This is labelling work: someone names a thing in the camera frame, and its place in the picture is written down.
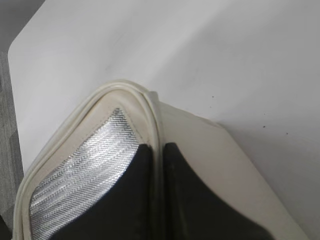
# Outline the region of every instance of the metal mesh panel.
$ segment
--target metal mesh panel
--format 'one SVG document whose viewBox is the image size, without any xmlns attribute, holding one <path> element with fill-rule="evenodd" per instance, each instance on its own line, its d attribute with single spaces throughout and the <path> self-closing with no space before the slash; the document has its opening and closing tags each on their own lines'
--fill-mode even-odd
<svg viewBox="0 0 320 240">
<path fill-rule="evenodd" d="M 116 109 L 34 190 L 29 207 L 33 240 L 47 240 L 93 206 L 116 183 L 138 149 L 124 113 Z"/>
</svg>

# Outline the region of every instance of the white rubber seal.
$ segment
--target white rubber seal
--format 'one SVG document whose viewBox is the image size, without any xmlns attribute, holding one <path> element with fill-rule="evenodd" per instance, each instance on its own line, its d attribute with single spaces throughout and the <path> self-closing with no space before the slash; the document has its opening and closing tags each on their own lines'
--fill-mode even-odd
<svg viewBox="0 0 320 240">
<path fill-rule="evenodd" d="M 44 146 L 36 159 L 33 161 L 26 175 L 24 176 L 16 195 L 16 203 L 14 207 L 13 217 L 13 240 L 25 240 L 23 233 L 23 216 L 22 201 L 24 193 L 31 179 L 41 169 L 45 162 L 53 155 L 57 149 L 68 139 L 75 128 L 81 123 L 90 109 L 107 93 L 114 90 L 123 90 L 131 93 L 143 107 L 149 123 L 151 123 L 153 131 L 151 132 L 152 141 L 156 143 L 153 146 L 153 155 L 156 161 L 161 163 L 163 148 L 163 129 L 162 119 L 159 109 L 159 100 L 157 94 L 148 91 L 146 88 L 127 81 L 118 80 L 106 83 L 91 94 L 84 102 L 82 102 L 72 114 L 64 121 L 64 123 L 55 132 L 52 138 Z"/>
</svg>

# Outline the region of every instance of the silver mesh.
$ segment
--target silver mesh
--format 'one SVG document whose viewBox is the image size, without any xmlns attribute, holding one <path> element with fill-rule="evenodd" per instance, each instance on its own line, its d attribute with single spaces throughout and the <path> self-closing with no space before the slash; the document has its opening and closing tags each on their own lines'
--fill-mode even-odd
<svg viewBox="0 0 320 240">
<path fill-rule="evenodd" d="M 32 239 L 49 239 L 92 207 L 122 176 L 137 149 L 135 134 L 117 108 L 34 190 L 29 207 Z"/>
</svg>

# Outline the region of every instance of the floor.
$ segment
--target floor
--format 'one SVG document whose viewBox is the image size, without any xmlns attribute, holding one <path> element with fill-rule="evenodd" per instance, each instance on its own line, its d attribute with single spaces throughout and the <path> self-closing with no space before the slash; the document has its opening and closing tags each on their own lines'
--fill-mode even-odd
<svg viewBox="0 0 320 240">
<path fill-rule="evenodd" d="M 43 2 L 0 0 L 0 215 L 10 229 L 16 194 L 24 174 L 7 52 Z"/>
</svg>

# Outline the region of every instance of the white table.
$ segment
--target white table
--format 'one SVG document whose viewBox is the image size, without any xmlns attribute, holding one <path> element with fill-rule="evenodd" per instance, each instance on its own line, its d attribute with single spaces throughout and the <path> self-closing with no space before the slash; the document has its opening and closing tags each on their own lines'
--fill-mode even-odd
<svg viewBox="0 0 320 240">
<path fill-rule="evenodd" d="M 125 78 L 224 125 L 311 239 L 320 229 L 320 2 L 47 0 L 9 49 L 24 171 Z"/>
</svg>

